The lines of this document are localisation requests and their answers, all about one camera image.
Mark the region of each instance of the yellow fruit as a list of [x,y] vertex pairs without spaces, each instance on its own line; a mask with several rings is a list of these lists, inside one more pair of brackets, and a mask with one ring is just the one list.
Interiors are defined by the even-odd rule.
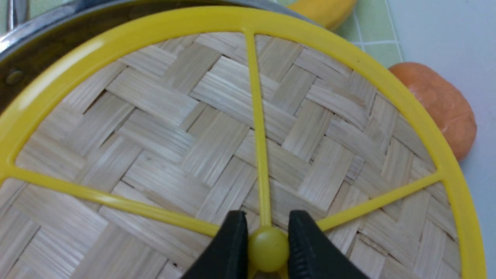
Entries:
[[289,8],[328,30],[334,30],[353,11],[357,0],[299,0]]

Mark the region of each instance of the green tile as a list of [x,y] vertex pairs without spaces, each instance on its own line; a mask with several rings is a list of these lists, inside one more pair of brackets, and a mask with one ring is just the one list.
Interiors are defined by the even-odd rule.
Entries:
[[396,44],[365,45],[365,52],[374,57],[386,68],[401,61]]
[[364,42],[394,40],[385,0],[358,0],[355,13]]
[[353,15],[348,16],[345,22],[336,30],[336,34],[350,42],[360,42],[357,22]]
[[7,31],[7,1],[0,0],[0,36]]
[[293,3],[295,3],[297,0],[276,0],[274,2],[280,4],[280,5],[284,5],[284,6],[288,6],[288,5],[291,5]]
[[35,17],[70,1],[71,0],[31,0],[29,2],[29,12],[31,17]]

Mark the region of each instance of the metal pot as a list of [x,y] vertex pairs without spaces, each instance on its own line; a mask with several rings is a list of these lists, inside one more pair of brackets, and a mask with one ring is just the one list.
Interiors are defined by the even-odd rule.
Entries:
[[[26,12],[16,10],[16,2],[9,0],[11,26],[22,20],[17,17]],[[23,23],[0,38],[0,111],[48,66],[88,39],[142,16],[201,5],[258,8],[311,22],[268,0],[76,0]]]

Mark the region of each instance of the woven bamboo base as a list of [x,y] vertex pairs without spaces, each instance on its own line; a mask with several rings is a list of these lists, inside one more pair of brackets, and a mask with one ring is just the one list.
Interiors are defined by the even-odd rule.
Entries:
[[[357,72],[293,42],[257,36],[273,222],[336,214],[434,172],[415,131]],[[186,36],[108,65],[42,122],[17,165],[220,224],[258,227],[245,39]],[[327,232],[372,279],[460,277],[442,184]],[[179,278],[210,239],[7,180],[0,278]]]

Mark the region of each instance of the tile grout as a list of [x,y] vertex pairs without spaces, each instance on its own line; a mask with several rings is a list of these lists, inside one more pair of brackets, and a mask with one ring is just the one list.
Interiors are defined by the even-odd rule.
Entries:
[[391,11],[389,10],[389,0],[384,0],[386,2],[387,15],[389,16],[389,22],[391,23],[391,28],[393,29],[394,40],[396,41],[396,48],[398,49],[398,54],[400,56],[400,62],[403,62],[403,54],[401,53],[400,43],[398,41],[398,36],[396,36],[396,28],[393,24],[393,17],[391,16]]
[[358,22],[358,17],[357,17],[355,10],[356,10],[356,7],[355,7],[355,9],[353,9],[353,18],[355,19],[355,24],[357,25],[358,38],[360,39],[359,45],[360,45],[360,48],[362,49],[362,51],[365,51],[364,41],[362,39],[362,31],[360,30],[360,24]]

